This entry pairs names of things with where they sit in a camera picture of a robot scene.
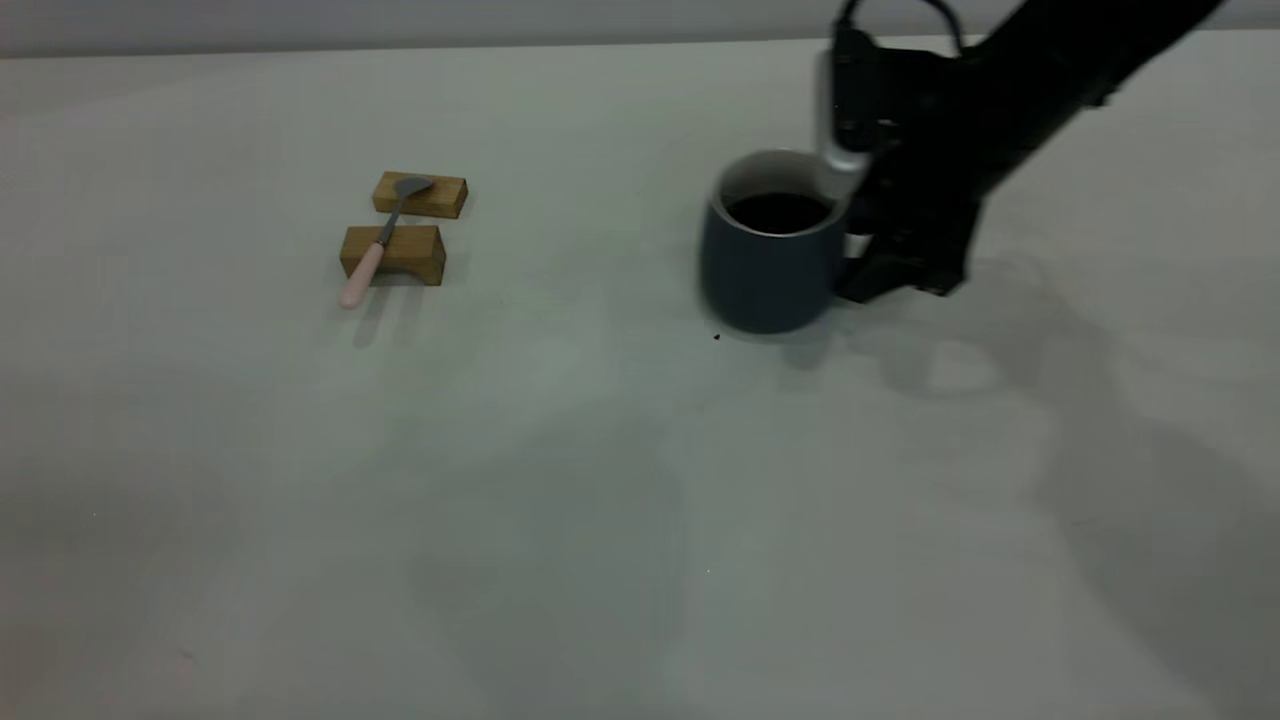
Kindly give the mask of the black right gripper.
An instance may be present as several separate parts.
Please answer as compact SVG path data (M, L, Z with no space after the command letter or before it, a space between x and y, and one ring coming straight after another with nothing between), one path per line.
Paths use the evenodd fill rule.
M892 234L845 258L836 296L872 302L913 286L950 296L968 260L986 197L1000 183L996 81L1012 68L1012 36L996 28L956 56L883 47L860 28L832 33L832 174L852 219L923 219L920 269Z

